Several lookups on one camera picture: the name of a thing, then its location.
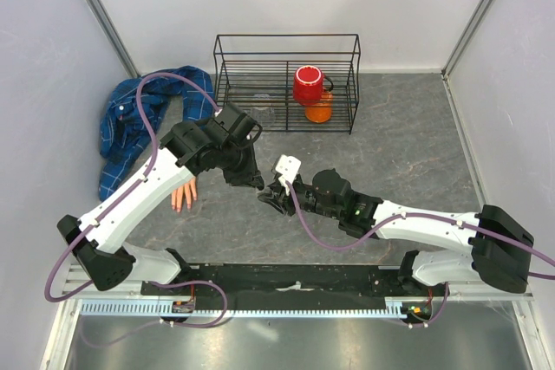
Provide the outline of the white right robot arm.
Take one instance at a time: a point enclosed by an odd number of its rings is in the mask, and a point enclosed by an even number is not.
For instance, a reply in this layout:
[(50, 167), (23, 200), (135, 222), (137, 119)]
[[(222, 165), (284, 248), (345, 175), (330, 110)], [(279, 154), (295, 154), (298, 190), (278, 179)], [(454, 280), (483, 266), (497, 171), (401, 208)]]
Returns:
[(258, 200), (292, 216), (310, 212), (335, 219), (357, 240), (407, 240), (436, 247), (407, 253), (397, 273), (399, 289), (417, 295), (444, 282), (478, 282), (523, 294), (528, 286), (533, 237), (506, 211), (485, 204), (478, 213), (415, 209), (355, 191), (334, 170), (318, 172), (311, 184), (277, 174)]

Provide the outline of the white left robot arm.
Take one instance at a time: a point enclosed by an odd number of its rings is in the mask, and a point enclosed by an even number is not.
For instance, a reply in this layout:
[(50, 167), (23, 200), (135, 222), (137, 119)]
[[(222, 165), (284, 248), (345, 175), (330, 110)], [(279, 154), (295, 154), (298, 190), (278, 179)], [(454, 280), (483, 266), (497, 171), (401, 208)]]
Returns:
[(96, 289), (127, 279), (157, 282), (172, 295), (190, 285), (176, 250), (149, 250), (127, 243), (135, 227), (172, 191), (202, 172), (219, 169), (230, 186), (264, 189), (254, 143), (262, 126), (233, 103), (216, 116), (175, 124), (144, 168), (90, 212), (64, 216), (58, 230)]

